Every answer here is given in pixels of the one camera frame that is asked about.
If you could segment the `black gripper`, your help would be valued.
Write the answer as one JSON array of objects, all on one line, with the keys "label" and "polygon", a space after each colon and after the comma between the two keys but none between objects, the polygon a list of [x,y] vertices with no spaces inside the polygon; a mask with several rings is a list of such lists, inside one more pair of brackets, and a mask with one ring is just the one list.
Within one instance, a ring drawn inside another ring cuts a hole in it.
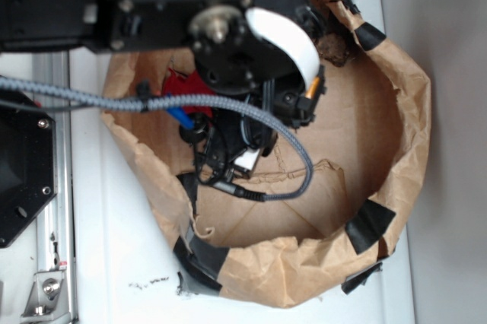
[{"label": "black gripper", "polygon": [[[326,20],[310,5],[290,11],[216,5],[189,23],[196,71],[218,95],[272,114],[298,129],[314,119],[325,91],[323,68],[315,43]],[[277,131],[244,113],[212,107],[212,117],[190,114],[192,131],[180,130],[193,145],[200,183],[232,183],[231,162],[248,149],[267,156]]]}]

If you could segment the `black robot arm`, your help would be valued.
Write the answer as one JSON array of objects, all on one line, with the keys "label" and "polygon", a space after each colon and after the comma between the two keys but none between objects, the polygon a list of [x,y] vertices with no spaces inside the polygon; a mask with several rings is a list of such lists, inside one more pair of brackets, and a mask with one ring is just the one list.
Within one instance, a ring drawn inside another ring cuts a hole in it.
[{"label": "black robot arm", "polygon": [[325,27],[309,0],[1,0],[4,51],[187,47],[196,73],[173,76],[163,98],[232,97],[294,129],[324,91],[315,42]]}]

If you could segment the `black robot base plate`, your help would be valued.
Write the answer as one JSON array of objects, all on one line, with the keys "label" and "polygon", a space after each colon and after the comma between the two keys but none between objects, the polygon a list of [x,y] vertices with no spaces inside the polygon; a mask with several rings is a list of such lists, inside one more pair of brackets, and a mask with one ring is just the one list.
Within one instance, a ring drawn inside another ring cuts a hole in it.
[{"label": "black robot base plate", "polygon": [[9,247],[56,195],[56,122],[19,91],[2,91],[1,248]]}]

